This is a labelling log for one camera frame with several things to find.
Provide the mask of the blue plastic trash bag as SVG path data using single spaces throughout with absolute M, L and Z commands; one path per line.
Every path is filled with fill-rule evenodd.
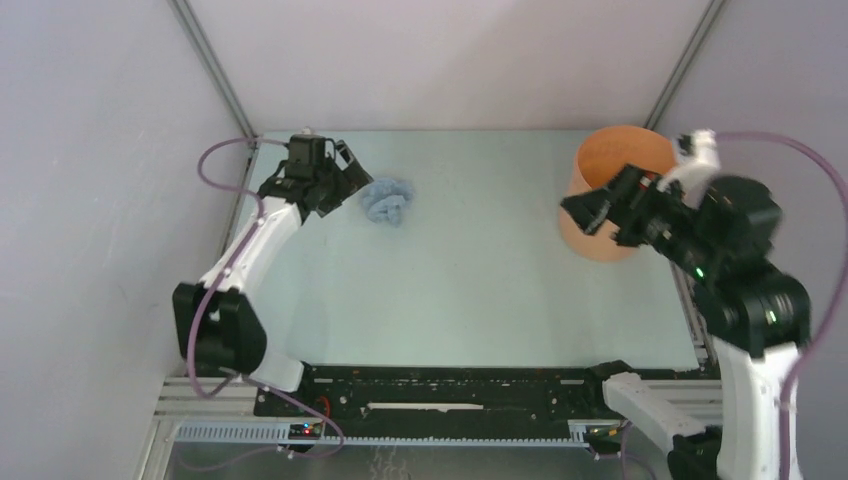
M 361 205 L 369 221 L 398 227 L 413 198 L 414 189 L 408 181 L 383 177 L 364 189 Z

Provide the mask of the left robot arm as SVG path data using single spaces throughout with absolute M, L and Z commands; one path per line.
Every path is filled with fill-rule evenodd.
M 373 178 L 342 140 L 296 133 L 281 145 L 286 158 L 255 191 L 213 181 L 197 167 L 202 181 L 246 196 L 254 209 L 200 280 L 177 285 L 172 304 L 180 352 L 199 396 L 217 392 L 200 386 L 198 367 L 217 368 L 279 390 L 278 404 L 299 417 L 314 408 L 316 390 L 301 380 L 304 363 L 272 340 L 251 298 L 281 247 L 309 217 L 329 215 Z

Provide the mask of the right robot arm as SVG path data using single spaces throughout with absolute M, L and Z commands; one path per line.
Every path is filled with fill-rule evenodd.
M 665 454 L 676 479 L 797 479 L 794 417 L 785 405 L 793 363 L 810 338 L 804 286 L 768 258 L 780 207 L 762 183 L 711 179 L 696 207 L 679 181 L 635 167 L 605 186 L 565 197 L 562 209 L 588 235 L 605 223 L 621 246 L 648 246 L 694 283 L 693 297 L 718 360 L 722 422 L 707 425 L 650 394 L 638 375 L 586 385 L 585 411 L 614 411 Z

